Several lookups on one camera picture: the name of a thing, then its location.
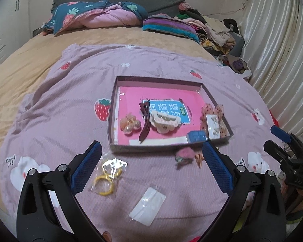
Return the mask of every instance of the pink paper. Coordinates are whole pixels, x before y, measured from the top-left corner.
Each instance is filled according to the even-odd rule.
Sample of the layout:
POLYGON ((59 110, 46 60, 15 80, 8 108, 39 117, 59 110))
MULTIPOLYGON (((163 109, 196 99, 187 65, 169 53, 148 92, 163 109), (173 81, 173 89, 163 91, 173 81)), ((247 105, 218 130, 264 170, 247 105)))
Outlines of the pink paper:
POLYGON ((144 120, 142 118, 142 113, 140 112, 139 103, 146 99, 182 99, 187 111, 189 112, 188 115, 191 120, 190 124, 182 125, 180 128, 164 135, 157 133, 156 129, 152 126, 146 139, 181 137, 186 136, 186 134, 190 131, 200 130, 200 116, 202 107, 204 106, 205 102, 212 104, 208 96, 206 96, 206 99, 203 99, 197 91, 121 86, 118 113, 118 144, 129 145, 130 139, 138 139, 140 131, 134 132, 130 136, 126 136, 123 131, 120 130, 120 119, 131 112, 137 117, 137 119, 141 121, 141 127, 143 127, 144 120))

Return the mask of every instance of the silver bolt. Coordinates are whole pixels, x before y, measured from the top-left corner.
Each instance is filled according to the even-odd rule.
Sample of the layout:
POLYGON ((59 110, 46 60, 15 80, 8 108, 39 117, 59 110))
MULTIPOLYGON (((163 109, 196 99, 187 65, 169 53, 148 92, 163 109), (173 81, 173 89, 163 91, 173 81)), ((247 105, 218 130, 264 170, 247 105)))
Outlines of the silver bolt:
POLYGON ((33 174, 35 174, 36 173, 36 170, 35 169, 30 169, 29 171, 28 171, 28 174, 30 174, 30 175, 33 175, 33 174))
POLYGON ((245 172, 246 171, 246 168, 244 166, 241 166, 241 165, 237 166, 237 169, 238 169, 239 172, 245 172))
POLYGON ((268 170, 268 171, 267 171, 267 174, 268 174, 269 176, 275 176, 275 173, 274 173, 273 170, 268 170))
POLYGON ((66 168, 67 168, 67 165, 60 165, 60 166, 58 167, 58 170, 61 171, 61 172, 63 172, 63 171, 66 170, 66 168))

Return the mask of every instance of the person's hand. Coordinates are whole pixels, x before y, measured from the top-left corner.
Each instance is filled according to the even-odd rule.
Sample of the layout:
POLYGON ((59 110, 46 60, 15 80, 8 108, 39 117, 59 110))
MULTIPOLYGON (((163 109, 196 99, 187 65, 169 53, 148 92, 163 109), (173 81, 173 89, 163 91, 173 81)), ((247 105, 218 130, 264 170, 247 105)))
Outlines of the person's hand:
POLYGON ((102 236, 107 242, 111 242, 111 235, 109 232, 107 231, 103 232, 102 236))

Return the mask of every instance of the striped pillow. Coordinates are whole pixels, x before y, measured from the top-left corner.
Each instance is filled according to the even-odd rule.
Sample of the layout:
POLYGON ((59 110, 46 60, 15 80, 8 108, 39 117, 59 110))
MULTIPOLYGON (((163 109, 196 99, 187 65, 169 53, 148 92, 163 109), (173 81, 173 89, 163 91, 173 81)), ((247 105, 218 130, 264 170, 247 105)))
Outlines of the striped pillow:
POLYGON ((142 30, 183 36, 199 43, 195 29, 191 25, 166 14, 156 14, 148 17, 142 25, 142 30))

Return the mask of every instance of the blue label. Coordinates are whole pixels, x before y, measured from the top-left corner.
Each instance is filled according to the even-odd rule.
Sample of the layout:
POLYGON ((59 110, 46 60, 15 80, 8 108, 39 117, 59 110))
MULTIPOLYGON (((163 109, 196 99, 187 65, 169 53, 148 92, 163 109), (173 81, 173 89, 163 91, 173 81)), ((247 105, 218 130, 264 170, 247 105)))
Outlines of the blue label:
POLYGON ((190 117, 184 104, 177 100, 150 100, 150 113, 152 110, 156 110, 157 112, 167 114, 167 115, 175 115, 181 118, 181 123, 191 123, 190 117))

